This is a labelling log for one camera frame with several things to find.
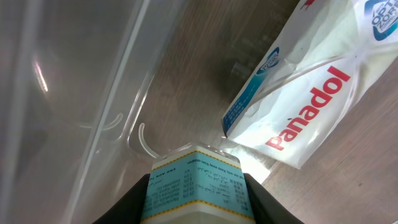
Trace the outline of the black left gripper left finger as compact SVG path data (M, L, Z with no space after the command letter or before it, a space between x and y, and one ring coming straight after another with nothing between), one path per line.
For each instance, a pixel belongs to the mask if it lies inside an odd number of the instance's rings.
M150 174L143 175L105 214L93 224L139 224Z

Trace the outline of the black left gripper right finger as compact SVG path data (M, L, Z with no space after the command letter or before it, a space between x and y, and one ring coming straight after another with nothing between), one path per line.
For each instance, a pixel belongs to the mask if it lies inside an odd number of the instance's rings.
M257 224L303 224L250 174L244 173L244 178Z

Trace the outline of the gold-lidded balm jar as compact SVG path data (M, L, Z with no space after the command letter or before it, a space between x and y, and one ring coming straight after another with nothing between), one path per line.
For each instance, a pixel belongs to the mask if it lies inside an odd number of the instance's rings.
M141 223L255 223L239 159L194 143L159 156Z

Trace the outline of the white Panadol medicine box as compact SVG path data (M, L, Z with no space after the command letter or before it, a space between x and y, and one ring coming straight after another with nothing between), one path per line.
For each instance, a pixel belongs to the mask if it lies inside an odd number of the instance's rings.
M397 0L300 1L222 119L300 168L397 58Z

